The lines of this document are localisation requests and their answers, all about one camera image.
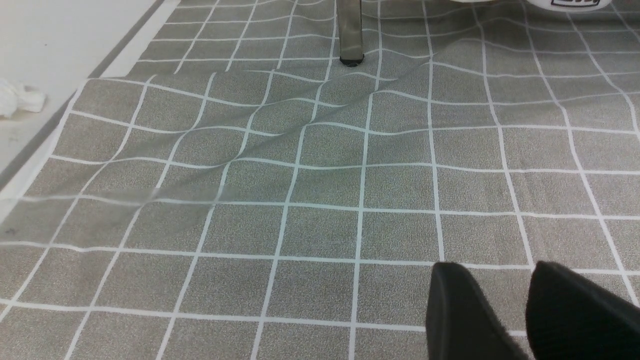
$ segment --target grid mat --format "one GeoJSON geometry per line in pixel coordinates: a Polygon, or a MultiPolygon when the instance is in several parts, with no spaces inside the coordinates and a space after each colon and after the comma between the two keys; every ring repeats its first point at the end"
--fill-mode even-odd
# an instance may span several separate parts
{"type": "Polygon", "coordinates": [[[0,359],[426,359],[437,261],[640,296],[640,4],[183,0],[0,227],[0,359]]]}

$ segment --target square tile pattern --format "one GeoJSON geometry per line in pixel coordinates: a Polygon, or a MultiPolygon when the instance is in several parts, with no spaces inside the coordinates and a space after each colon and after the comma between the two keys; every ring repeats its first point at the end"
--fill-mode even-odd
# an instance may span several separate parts
{"type": "Polygon", "coordinates": [[[637,301],[640,4],[389,3],[350,69],[332,0],[183,0],[87,82],[0,225],[0,358],[426,359],[437,261],[510,331],[539,260],[637,301]]]}

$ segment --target crumpled paper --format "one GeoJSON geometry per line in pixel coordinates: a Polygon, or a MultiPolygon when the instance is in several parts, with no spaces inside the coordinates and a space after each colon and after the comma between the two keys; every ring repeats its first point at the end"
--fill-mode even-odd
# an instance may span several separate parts
{"type": "Polygon", "coordinates": [[[46,98],[42,92],[27,91],[23,84],[0,79],[0,117],[10,119],[18,110],[39,113],[46,98]]]}

